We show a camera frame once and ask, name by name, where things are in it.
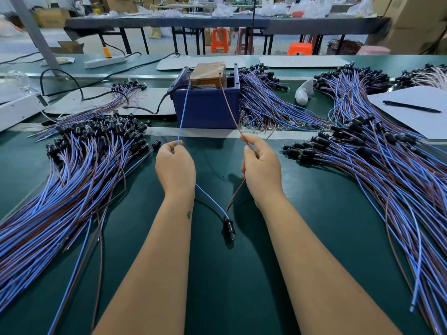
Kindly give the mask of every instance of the table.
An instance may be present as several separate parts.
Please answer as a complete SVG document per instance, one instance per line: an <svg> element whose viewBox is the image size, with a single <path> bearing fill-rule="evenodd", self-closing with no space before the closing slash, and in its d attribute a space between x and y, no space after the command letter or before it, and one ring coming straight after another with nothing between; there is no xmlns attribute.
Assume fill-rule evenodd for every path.
<svg viewBox="0 0 447 335"><path fill-rule="evenodd" d="M124 67L81 71L83 59L63 68L73 75L112 73ZM133 63L151 61L142 56ZM256 61L257 56L247 56ZM349 56L358 67L383 69L392 77L403 69L423 67L425 63L446 63L444 56ZM17 65L31 78L43 67L37 63ZM178 72L156 71L156 64L133 71L150 87L165 87ZM327 69L280 69L275 75L285 79L293 90L297 78L306 78ZM122 79L131 74L120 75ZM292 101L294 91L285 94ZM332 100L316 93L309 109L323 117ZM178 123L154 121L157 125ZM27 133L0 134L0 215L4 216L48 174L45 141L33 143ZM150 141L174 140L153 136ZM239 139L184 138L197 168L197 182L217 202L225 205L241 179L240 163L244 143ZM284 141L270 140L275 151ZM405 335L428 335L418 313L409 312L411 294L401 277L388 244L383 222L374 212L355 182L332 168L303 167L280 157L284 191L317 237L340 263L365 288ZM105 227L105 267L100 314L107 307L121 280L136 257L162 202L162 188L155 174L155 160L147 160L128 179L130 188L122 202L113 206ZM230 211L236 228L234 246L226 245L221 235L220 213L201 193L196 194L192 220L188 299L185 334L298 334L290 300L260 212L247 189L237 196ZM68 283L80 251L81 240L53 264L10 307L0 315L5 334L46 334ZM98 249L80 282L71 306L64 315L59 334L87 335L98 279Z"/></svg>
<svg viewBox="0 0 447 335"><path fill-rule="evenodd" d="M322 36L324 35L343 35L343 34L376 34L385 33L390 18L353 18L346 14L330 13L323 19L284 19L268 18L265 16L255 16L254 28L261 29L265 36L272 35L318 35L316 51L321 46ZM208 27L252 27L252 16L234 14L229 17L198 16L194 17L143 17L122 16L112 17L77 17L67 19L65 22L65 31L72 38L83 36L86 33L98 33L104 28L120 28L123 40L126 43L124 28L142 28L142 27L181 27L204 29ZM174 49L177 49L175 34L173 35ZM197 54L200 55L198 34L196 35ZM269 43L269 52L271 53L272 40Z"/></svg>

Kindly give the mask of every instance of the pen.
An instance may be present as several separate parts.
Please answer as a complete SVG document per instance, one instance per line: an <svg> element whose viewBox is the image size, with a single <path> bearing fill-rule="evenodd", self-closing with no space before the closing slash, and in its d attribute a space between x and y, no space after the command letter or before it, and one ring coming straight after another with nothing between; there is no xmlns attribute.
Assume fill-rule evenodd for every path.
<svg viewBox="0 0 447 335"><path fill-rule="evenodd" d="M410 109L421 110L422 112L429 112L429 113L442 113L438 109L432 109L432 108L427 108L427 107L422 107L422 106L415 106L413 104L403 104L400 102L387 101L387 100L382 101L382 102L383 102L383 104L385 104L387 106L410 108Z"/></svg>

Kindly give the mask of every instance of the person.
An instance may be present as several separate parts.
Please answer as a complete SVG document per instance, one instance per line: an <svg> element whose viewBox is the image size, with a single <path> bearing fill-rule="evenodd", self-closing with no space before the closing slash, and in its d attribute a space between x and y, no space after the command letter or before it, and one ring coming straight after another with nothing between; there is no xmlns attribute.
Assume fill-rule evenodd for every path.
<svg viewBox="0 0 447 335"><path fill-rule="evenodd" d="M400 334L288 201L276 152L255 135L241 139L257 149L245 146L241 170L267 224L301 333ZM156 172L165 198L94 335L184 332L196 172L183 142L161 146Z"/></svg>

